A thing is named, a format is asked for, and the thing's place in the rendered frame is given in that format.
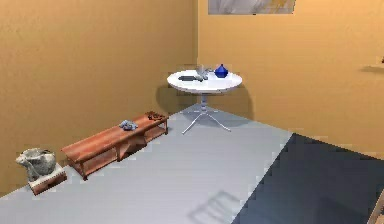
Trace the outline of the grey crumpled sculpture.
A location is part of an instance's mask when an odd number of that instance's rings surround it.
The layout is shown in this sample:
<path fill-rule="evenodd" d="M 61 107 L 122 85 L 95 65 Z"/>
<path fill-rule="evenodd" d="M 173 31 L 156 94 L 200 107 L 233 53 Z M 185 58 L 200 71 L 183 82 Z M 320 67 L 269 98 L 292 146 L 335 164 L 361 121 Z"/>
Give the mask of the grey crumpled sculpture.
<path fill-rule="evenodd" d="M 205 68 L 203 65 L 198 65 L 196 67 L 196 72 L 197 72 L 197 75 L 195 76 L 195 79 L 202 82 L 208 79 L 208 74 L 212 72 L 212 69 Z"/>

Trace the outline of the blue round vase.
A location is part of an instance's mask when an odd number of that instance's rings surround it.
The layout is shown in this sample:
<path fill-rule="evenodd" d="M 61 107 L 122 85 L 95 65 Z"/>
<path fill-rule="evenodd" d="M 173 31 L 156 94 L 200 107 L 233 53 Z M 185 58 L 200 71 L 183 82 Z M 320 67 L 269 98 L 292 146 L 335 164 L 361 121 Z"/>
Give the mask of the blue round vase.
<path fill-rule="evenodd" d="M 228 75 L 229 71 L 224 67 L 223 64 L 221 64 L 218 68 L 214 70 L 214 73 L 218 78 L 225 78 Z"/>

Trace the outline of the blue grey crumpled object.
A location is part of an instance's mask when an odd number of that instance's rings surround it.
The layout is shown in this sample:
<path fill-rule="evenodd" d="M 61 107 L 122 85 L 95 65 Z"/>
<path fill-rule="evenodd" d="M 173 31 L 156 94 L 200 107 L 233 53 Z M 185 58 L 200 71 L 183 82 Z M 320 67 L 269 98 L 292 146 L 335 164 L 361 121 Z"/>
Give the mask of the blue grey crumpled object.
<path fill-rule="evenodd" d="M 130 120 L 124 120 L 119 124 L 119 127 L 122 128 L 124 131 L 130 131 L 130 130 L 135 130 L 138 125 Z"/>

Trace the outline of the low brown wooden bench table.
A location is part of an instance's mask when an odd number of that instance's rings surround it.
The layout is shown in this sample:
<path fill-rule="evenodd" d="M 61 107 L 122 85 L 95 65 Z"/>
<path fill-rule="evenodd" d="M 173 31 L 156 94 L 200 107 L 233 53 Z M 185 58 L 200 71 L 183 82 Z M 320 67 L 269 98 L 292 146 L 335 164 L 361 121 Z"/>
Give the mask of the low brown wooden bench table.
<path fill-rule="evenodd" d="M 135 130 L 124 131 L 114 126 L 62 148 L 68 164 L 86 181 L 97 170 L 121 161 L 146 147 L 153 139 L 167 135 L 168 116 L 164 115 L 162 120 L 149 120 L 147 113 L 133 120 L 138 125 Z"/>

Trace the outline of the brown white square plinth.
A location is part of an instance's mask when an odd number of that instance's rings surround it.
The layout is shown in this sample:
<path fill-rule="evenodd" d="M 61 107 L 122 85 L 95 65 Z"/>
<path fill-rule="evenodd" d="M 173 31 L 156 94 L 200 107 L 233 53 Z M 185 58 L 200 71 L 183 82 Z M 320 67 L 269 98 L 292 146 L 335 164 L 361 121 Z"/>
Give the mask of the brown white square plinth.
<path fill-rule="evenodd" d="M 29 182 L 28 185 L 33 194 L 38 194 L 55 187 L 67 179 L 66 172 L 63 167 L 56 164 L 54 171 L 51 174 L 39 177 L 36 181 Z"/>

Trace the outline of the light wooden furniture corner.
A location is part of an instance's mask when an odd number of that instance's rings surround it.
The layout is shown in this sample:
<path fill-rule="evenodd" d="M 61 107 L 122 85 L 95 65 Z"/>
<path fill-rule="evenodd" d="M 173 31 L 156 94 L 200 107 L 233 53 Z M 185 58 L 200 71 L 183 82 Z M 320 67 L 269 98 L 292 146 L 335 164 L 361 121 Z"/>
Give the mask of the light wooden furniture corner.
<path fill-rule="evenodd" d="M 384 224 L 384 189 L 380 193 L 366 224 Z"/>

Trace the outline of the white round pedestal table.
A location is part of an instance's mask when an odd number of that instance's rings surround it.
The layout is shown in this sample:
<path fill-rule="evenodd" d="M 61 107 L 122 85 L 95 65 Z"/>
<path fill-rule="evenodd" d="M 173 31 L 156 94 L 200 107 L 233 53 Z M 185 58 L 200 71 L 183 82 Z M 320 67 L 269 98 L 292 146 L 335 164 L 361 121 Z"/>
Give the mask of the white round pedestal table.
<path fill-rule="evenodd" d="M 170 74 L 167 77 L 168 84 L 176 90 L 197 94 L 201 97 L 200 109 L 195 110 L 197 113 L 196 118 L 191 122 L 191 124 L 183 131 L 185 134 L 189 131 L 194 124 L 205 117 L 209 117 L 211 120 L 215 121 L 223 129 L 229 131 L 229 128 L 224 126 L 220 121 L 212 116 L 215 113 L 215 110 L 207 109 L 207 96 L 209 94 L 220 94 L 229 92 L 242 84 L 242 77 L 229 72 L 225 78 L 218 78 L 213 72 L 208 74 L 208 79 L 202 82 L 198 80 L 194 81 L 181 81 L 178 80 L 180 76 L 196 76 L 196 70 L 182 70 Z"/>

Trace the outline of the grey framed wall picture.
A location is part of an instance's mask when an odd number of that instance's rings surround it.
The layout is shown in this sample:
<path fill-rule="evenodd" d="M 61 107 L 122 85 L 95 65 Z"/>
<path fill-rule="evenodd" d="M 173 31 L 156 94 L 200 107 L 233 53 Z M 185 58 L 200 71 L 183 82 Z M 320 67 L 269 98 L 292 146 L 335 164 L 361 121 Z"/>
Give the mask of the grey framed wall picture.
<path fill-rule="evenodd" d="M 208 0 L 208 14 L 292 14 L 295 5 L 296 0 Z"/>

